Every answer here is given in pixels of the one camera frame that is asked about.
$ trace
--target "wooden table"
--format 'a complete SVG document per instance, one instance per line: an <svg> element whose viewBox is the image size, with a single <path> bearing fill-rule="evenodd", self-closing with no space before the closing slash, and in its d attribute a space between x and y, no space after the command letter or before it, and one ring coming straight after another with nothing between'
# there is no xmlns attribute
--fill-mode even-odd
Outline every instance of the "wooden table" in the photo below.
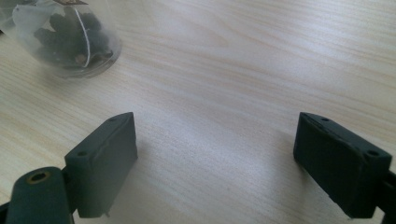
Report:
<svg viewBox="0 0 396 224"><path fill-rule="evenodd" d="M348 219L292 149L306 111L396 156L396 1L110 5L123 50L90 79L45 75L0 36L0 203L133 111L139 159L112 217L78 224L380 223Z"/></svg>

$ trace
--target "table surface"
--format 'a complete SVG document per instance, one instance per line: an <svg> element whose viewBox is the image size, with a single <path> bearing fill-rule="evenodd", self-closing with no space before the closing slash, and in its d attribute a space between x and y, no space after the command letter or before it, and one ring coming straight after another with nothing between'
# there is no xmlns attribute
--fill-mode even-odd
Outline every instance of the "table surface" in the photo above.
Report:
<svg viewBox="0 0 396 224"><path fill-rule="evenodd" d="M110 5L123 49L97 77L46 75L0 35L0 203L133 111L139 159L111 218L77 223L380 223L351 221L292 149L306 111L396 156L396 1Z"/></svg>

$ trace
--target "light wooden surface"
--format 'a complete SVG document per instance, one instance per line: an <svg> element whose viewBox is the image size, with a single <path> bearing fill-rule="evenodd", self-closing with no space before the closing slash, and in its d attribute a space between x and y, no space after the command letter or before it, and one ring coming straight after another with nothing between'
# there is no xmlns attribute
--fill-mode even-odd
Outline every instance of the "light wooden surface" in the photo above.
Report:
<svg viewBox="0 0 396 224"><path fill-rule="evenodd" d="M348 219L292 148L306 111L396 156L396 1L110 5L123 50L98 77L44 75L0 36L0 203L133 111L139 159L112 217L77 223L380 223Z"/></svg>

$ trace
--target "wood grain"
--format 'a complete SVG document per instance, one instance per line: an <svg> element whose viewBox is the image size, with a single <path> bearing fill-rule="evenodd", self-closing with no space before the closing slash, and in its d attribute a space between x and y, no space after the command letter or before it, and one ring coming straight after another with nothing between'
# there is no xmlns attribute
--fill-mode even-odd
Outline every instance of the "wood grain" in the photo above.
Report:
<svg viewBox="0 0 396 224"><path fill-rule="evenodd" d="M16 179L133 111L138 162L111 218L77 223L350 220L293 160L301 111L396 156L396 2L110 0L123 43L63 80L0 36L0 203ZM391 166L396 172L396 163Z"/></svg>

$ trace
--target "screw hole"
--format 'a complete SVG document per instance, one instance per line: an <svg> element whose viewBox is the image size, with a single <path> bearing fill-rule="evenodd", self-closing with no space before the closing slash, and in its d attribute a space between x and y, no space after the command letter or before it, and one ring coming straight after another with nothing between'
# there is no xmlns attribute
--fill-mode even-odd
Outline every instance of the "screw hole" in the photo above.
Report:
<svg viewBox="0 0 396 224"><path fill-rule="evenodd" d="M48 172L48 171L38 172L38 173L35 173L35 174L29 176L29 178L27 179L27 182L29 184L37 184L37 183L40 183L40 182L46 180L49 176L50 176L50 172Z"/></svg>
<svg viewBox="0 0 396 224"><path fill-rule="evenodd" d="M378 152L376 152L376 151L368 150L367 153L368 153L370 156L379 156Z"/></svg>
<svg viewBox="0 0 396 224"><path fill-rule="evenodd" d="M78 156L86 156L87 152L86 151L80 151L77 155Z"/></svg>

